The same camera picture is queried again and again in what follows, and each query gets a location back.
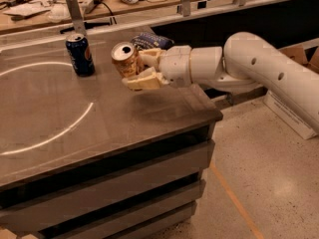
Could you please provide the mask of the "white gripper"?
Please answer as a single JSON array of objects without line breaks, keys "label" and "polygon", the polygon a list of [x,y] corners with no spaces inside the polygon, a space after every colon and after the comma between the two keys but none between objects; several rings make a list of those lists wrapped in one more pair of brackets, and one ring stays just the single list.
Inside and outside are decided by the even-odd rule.
[{"label": "white gripper", "polygon": [[157,90],[168,84],[175,88],[188,87],[191,85],[190,52],[190,46],[174,46],[166,51],[160,48],[141,50],[139,55],[149,68],[136,76],[123,78],[122,83],[132,91]]}]

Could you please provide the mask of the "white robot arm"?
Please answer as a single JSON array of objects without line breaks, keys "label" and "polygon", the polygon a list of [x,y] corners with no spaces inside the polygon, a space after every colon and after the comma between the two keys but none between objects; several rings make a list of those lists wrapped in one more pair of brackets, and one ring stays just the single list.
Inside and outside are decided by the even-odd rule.
[{"label": "white robot arm", "polygon": [[319,132],[319,76],[262,38],[247,32],[231,35],[222,47],[174,46],[140,52],[148,66],[123,78],[131,90],[205,85],[225,92],[262,85]]}]

